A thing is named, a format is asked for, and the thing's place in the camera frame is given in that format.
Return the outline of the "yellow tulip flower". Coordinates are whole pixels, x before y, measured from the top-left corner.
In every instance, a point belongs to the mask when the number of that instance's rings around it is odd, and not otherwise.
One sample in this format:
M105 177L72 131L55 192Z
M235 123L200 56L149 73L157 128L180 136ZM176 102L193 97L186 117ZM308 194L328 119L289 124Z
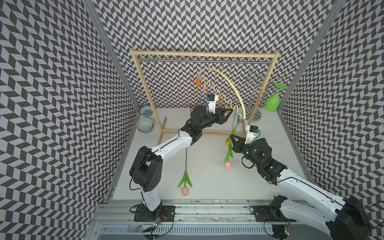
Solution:
M236 116L234 117L234 120L233 120L231 133L228 136L228 138L226 139L226 145L227 146L229 146L231 144L231 135L234 135L236 133L236 129L237 129L240 122L241 122L241 117L238 114L236 114Z

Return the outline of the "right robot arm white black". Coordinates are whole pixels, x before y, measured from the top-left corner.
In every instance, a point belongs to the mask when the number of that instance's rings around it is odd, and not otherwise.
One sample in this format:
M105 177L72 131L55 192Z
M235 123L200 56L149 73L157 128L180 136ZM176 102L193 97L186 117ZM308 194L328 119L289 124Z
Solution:
M266 139L248 143L231 135L233 151L241 153L256 167L260 176L272 185L286 189L311 204L298 204L284 196L276 196L269 205L274 221L284 217L322 231L334 240L366 240L373 227L361 200L343 198L301 178L272 157Z

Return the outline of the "yellow arched peg hanger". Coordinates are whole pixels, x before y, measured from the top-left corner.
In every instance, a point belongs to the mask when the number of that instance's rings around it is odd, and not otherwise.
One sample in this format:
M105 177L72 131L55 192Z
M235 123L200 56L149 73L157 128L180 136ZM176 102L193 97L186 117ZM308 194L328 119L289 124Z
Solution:
M222 94L221 90L217 89L215 84L212 83L212 81L206 79L206 77L202 77L202 72L205 70L212 70L212 71L218 73L229 83L229 85L231 86L231 88L235 92L235 94L236 94L236 96L237 96L237 98L241 104L242 113L239 112L239 107L237 105L233 105L233 101L231 99L227 99L227 96L225 94ZM205 85L206 87L210 88L214 92L215 95L219 95L219 99L221 98L221 100L224 101L231 109L236 110L236 113L242 119L244 119L244 120L246 119L244 102L243 102L238 90L236 89L235 85L233 84L233 82L223 72L221 72L217 69L214 69L214 68L203 68L198 72L198 76L195 78L195 82L196 82L196 85L198 88L201 85Z

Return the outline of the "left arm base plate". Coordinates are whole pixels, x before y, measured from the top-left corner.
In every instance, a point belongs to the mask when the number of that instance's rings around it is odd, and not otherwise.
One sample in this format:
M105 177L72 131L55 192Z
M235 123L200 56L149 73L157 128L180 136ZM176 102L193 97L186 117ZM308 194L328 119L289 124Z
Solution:
M155 220L161 219L161 223L173 222L176 214L176 206L162 206L151 212L146 206L140 204L134 211L134 222L154 223Z

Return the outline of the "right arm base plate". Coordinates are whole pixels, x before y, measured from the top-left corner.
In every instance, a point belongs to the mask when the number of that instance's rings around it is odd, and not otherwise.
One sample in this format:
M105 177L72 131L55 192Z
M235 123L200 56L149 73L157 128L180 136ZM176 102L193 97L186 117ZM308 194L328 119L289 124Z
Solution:
M249 211L255 216L256 222L277 222L288 223L296 220L286 218L279 207L271 206L250 206Z

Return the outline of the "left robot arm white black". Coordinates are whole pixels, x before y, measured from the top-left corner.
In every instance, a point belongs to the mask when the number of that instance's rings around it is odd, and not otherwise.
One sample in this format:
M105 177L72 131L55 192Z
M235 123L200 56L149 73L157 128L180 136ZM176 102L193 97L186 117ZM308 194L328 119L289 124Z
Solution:
M226 108L215 108L211 111L198 105L193 108L190 118L173 138L152 148L143 146L139 149L129 174L139 186L147 210L155 212L162 204L157 186L161 180L163 163L196 143L204 129L214 124L226 123L233 111Z

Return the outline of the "pink tulip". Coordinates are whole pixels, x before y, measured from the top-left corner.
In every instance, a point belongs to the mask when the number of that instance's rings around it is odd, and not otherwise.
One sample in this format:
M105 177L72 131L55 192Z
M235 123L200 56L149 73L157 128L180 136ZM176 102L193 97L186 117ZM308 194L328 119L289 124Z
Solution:
M232 162L230 161L231 158L233 158L233 150L232 150L232 140L231 137L228 137L226 139L226 145L228 147L227 154L224 159L225 168L227 170L230 170L232 167Z
M185 158L185 169L184 169L184 174L182 177L182 180L180 181L178 188L181 189L182 195L186 197L189 194L189 188L193 187L192 182L189 177L188 173L188 149L186 149L186 158Z

